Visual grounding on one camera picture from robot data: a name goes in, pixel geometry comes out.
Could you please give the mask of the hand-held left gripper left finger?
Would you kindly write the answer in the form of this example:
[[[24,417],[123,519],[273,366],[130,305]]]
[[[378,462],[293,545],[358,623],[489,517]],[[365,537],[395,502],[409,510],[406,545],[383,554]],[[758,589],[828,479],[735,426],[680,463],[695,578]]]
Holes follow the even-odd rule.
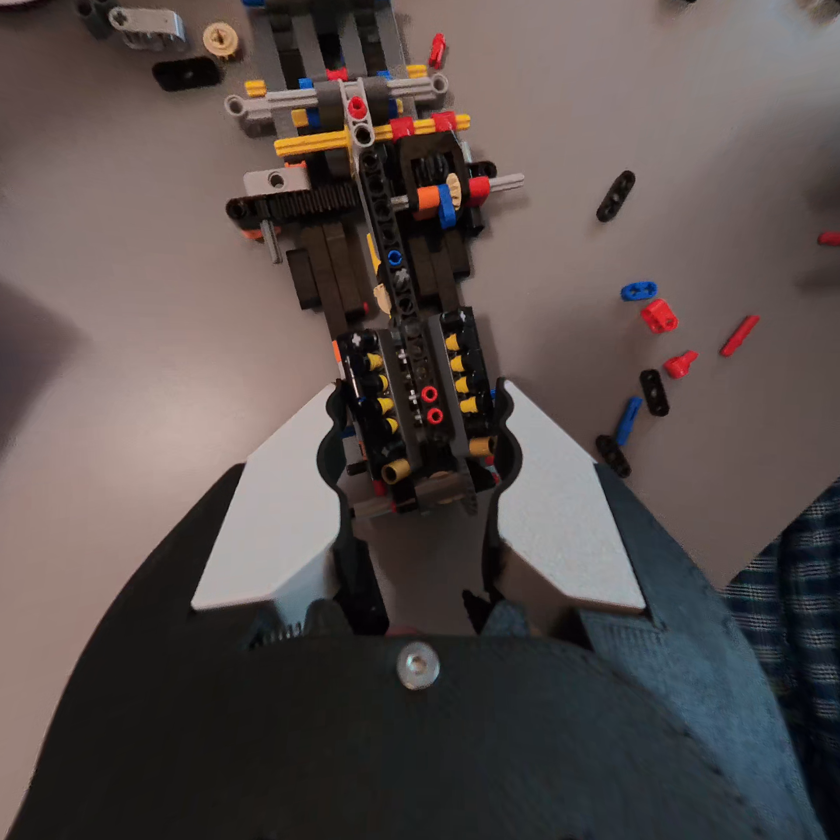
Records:
[[[347,413],[341,385],[327,385],[246,459],[194,611],[267,606],[290,636],[303,630],[312,603],[328,601],[354,633],[386,633],[371,556],[339,488]]]

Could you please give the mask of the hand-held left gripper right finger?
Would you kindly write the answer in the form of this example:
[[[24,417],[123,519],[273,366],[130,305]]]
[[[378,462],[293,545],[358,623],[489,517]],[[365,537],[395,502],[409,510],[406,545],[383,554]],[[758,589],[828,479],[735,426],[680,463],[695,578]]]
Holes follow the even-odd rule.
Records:
[[[561,634],[583,613],[648,618],[595,459],[510,379],[499,379],[477,634]]]

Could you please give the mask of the lego car chassis assembly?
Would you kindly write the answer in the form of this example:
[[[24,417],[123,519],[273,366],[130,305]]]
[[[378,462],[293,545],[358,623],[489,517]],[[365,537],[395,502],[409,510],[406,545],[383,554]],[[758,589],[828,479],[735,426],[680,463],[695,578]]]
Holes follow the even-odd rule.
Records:
[[[228,96],[279,165],[227,201],[242,235],[284,259],[323,314],[371,516],[469,514],[498,483],[494,392],[459,282],[488,198],[523,184],[475,161],[470,117],[446,108],[444,65],[406,60],[392,2],[243,2],[263,80]]]

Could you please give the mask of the black three-hole liftarm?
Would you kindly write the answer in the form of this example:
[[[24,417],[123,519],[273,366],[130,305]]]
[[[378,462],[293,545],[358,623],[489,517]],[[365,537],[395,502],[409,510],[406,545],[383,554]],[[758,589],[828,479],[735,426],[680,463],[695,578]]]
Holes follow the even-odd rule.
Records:
[[[595,439],[595,448],[604,463],[623,480],[630,477],[632,468],[621,446],[614,436],[600,434]]]
[[[656,369],[642,370],[639,374],[647,409],[655,417],[666,417],[670,406],[662,377]]]

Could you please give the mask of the blue long pin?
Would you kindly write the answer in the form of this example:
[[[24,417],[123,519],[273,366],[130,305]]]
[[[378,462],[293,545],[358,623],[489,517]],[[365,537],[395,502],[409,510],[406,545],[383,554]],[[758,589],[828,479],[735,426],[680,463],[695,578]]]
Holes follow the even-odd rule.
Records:
[[[627,444],[634,430],[637,415],[643,404],[644,399],[637,395],[632,396],[627,401],[614,433],[614,439],[620,448],[623,448]]]

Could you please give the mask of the red perpendicular connector piece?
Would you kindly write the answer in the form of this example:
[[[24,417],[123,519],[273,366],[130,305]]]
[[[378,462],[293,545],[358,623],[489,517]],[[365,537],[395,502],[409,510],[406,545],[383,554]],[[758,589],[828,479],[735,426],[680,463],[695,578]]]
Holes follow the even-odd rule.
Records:
[[[665,299],[651,300],[640,311],[640,316],[651,333],[659,335],[675,331],[679,326],[679,319]]]

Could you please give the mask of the person's plaid shirt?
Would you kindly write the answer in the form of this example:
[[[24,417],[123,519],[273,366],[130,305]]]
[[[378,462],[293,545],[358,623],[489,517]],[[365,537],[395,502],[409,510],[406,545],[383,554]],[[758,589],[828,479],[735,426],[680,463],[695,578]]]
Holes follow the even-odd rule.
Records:
[[[728,584],[825,835],[839,838],[839,480]]]

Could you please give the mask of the black thin liftarm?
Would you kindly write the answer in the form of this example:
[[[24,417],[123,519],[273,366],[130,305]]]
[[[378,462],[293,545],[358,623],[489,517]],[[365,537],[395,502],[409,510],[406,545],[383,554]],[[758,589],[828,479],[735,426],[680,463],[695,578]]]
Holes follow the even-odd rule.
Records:
[[[618,215],[636,183],[633,171],[623,171],[611,184],[600,205],[595,212],[596,220],[607,224]]]

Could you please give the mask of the black short liftarm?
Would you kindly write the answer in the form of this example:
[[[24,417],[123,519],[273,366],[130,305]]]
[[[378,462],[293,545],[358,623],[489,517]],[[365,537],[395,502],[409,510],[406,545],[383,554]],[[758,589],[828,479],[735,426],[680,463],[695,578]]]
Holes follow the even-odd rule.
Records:
[[[208,56],[159,61],[152,66],[152,76],[165,92],[213,88],[223,78],[218,63]]]

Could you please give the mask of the tan gear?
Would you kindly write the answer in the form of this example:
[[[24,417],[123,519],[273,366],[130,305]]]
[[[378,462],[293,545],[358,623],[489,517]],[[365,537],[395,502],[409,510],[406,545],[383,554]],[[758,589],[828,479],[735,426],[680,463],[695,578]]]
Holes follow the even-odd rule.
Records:
[[[237,60],[240,56],[238,33],[225,21],[208,24],[203,31],[203,47],[206,52],[222,61]]]

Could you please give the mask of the light grey liftarm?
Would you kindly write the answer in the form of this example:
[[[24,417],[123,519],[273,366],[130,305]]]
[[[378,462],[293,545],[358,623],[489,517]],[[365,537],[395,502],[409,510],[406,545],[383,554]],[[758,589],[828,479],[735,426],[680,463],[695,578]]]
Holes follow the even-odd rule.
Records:
[[[183,20],[171,9],[116,6],[109,10],[108,21],[131,49],[160,51],[188,47]]]

